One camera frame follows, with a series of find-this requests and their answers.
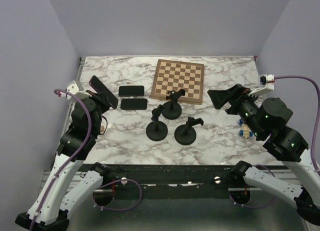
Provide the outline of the red-edged phone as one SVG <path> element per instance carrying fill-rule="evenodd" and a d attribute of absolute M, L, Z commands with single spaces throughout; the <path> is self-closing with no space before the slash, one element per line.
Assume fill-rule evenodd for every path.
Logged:
<path fill-rule="evenodd" d="M 97 92 L 104 93 L 110 103 L 110 106 L 115 110 L 118 107 L 118 98 L 102 83 L 95 75 L 89 80 L 89 85 Z"/>

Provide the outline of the black phone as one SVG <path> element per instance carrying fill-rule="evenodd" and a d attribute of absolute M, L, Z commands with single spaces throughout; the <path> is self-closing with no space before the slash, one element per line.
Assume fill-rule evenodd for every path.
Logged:
<path fill-rule="evenodd" d="M 146 110 L 148 100 L 146 98 L 123 98 L 121 100 L 121 110 Z"/>

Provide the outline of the black smartphone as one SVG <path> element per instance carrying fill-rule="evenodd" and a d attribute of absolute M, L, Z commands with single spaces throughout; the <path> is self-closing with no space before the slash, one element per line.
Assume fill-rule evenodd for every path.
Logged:
<path fill-rule="evenodd" d="M 143 85 L 122 85 L 118 89 L 120 97 L 143 97 L 145 87 Z"/>

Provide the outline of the black phone stand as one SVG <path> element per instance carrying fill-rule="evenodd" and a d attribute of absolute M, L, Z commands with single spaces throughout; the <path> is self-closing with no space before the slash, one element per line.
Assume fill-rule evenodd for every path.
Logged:
<path fill-rule="evenodd" d="M 179 91 L 170 91 L 169 95 L 166 97 L 167 102 L 163 104 L 162 115 L 168 120 L 175 120 L 182 114 L 182 108 L 178 104 L 178 99 L 181 96 L 185 96 L 186 91 L 181 88 Z"/>
<path fill-rule="evenodd" d="M 174 132 L 175 140 L 179 144 L 184 146 L 191 145 L 196 140 L 196 137 L 197 137 L 197 133 L 193 128 L 193 126 L 199 125 L 199 124 L 201 126 L 204 125 L 204 121 L 202 118 L 195 119 L 189 116 L 185 124 L 182 124 L 175 129 L 175 132 Z"/>
<path fill-rule="evenodd" d="M 159 117 L 162 114 L 163 105 L 159 105 L 157 108 L 152 110 L 152 117 L 147 127 L 146 127 L 146 135 L 152 141 L 162 141 L 168 134 L 168 127 L 167 125 L 159 121 Z"/>

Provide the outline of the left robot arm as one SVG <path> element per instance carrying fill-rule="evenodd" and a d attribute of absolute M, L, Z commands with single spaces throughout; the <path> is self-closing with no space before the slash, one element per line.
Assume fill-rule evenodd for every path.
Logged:
<path fill-rule="evenodd" d="M 65 231 L 75 210 L 96 188 L 107 188 L 111 176 L 96 163 L 72 190 L 69 186 L 101 134 L 103 114 L 111 104 L 105 92 L 85 91 L 73 95 L 71 125 L 61 137 L 54 164 L 32 207 L 15 223 L 29 231 Z"/>

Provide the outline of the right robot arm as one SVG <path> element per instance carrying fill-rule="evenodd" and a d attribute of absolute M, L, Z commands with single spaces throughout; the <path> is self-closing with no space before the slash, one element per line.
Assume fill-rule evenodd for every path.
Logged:
<path fill-rule="evenodd" d="M 207 93 L 217 110 L 229 103 L 226 113 L 240 116 L 256 140 L 263 141 L 267 152 L 289 168 L 300 184 L 290 184 L 264 174 L 245 161 L 239 161 L 233 167 L 230 182 L 236 187 L 248 185 L 260 188 L 287 202 L 304 220 L 318 226 L 320 176 L 315 171 L 308 143 L 298 131 L 287 126 L 293 111 L 275 97 L 267 98 L 261 106 L 257 106 L 256 97 L 241 84 L 226 90 L 208 90 Z"/>

